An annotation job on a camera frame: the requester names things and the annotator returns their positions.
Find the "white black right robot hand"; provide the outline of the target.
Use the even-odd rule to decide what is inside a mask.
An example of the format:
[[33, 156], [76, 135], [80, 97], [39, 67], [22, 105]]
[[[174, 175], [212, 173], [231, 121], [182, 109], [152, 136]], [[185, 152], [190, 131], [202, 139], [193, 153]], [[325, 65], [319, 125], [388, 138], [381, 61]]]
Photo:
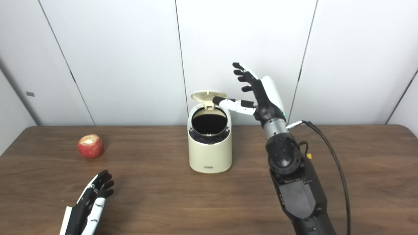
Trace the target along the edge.
[[259, 79], [256, 74], [245, 64], [234, 62], [234, 74], [238, 76], [239, 82], [247, 82], [248, 86], [242, 87], [242, 92], [253, 92], [256, 105], [248, 100], [236, 100], [214, 96], [212, 101], [214, 104], [250, 116], [254, 116], [257, 121], [264, 125], [270, 119], [286, 120], [284, 105], [278, 94], [276, 85], [269, 76]]

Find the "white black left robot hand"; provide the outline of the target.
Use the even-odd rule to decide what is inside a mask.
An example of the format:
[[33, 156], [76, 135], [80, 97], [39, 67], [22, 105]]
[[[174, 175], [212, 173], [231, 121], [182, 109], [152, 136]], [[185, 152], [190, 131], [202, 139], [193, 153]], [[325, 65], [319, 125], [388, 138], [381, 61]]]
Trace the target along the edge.
[[60, 235], [93, 235], [106, 200], [114, 193], [113, 185], [114, 181], [108, 170], [103, 170], [93, 177], [75, 206], [66, 207]]

